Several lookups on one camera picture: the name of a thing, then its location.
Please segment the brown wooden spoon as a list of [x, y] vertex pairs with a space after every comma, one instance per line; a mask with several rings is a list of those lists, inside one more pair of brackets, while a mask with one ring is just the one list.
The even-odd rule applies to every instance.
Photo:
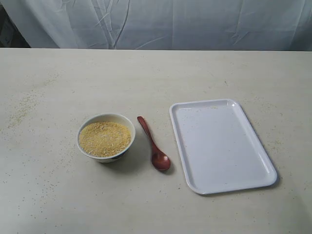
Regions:
[[140, 123], [141, 127], [143, 128], [144, 132], [146, 133], [152, 147], [152, 156], [151, 156], [151, 163], [152, 165], [159, 171], [166, 171], [170, 169], [171, 161], [168, 156], [163, 153], [154, 143], [152, 138], [151, 132], [149, 127], [142, 116], [137, 117], [138, 122]]

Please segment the yellow grain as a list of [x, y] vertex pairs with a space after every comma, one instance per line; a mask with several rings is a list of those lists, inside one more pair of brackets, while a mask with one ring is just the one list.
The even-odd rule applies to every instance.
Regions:
[[96, 157], [110, 157], [127, 148], [131, 142], [131, 133], [122, 124], [100, 121], [84, 127], [78, 140], [86, 153]]

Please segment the white ceramic bowl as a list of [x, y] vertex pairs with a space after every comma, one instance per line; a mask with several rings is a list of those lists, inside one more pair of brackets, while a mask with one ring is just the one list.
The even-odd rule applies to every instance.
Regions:
[[136, 136], [132, 122], [123, 115], [104, 113], [85, 121], [77, 135], [77, 147], [87, 157], [100, 163], [121, 158]]

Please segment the white rectangular plastic tray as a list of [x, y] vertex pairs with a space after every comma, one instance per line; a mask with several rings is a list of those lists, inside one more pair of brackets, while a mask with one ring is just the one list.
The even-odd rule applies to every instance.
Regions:
[[274, 185], [277, 171], [232, 99], [176, 103], [170, 117], [189, 188], [212, 195]]

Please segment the white backdrop cloth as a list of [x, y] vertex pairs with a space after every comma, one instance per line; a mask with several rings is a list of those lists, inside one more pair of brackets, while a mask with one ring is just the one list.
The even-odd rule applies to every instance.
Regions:
[[310, 51], [309, 0], [3, 0], [33, 48]]

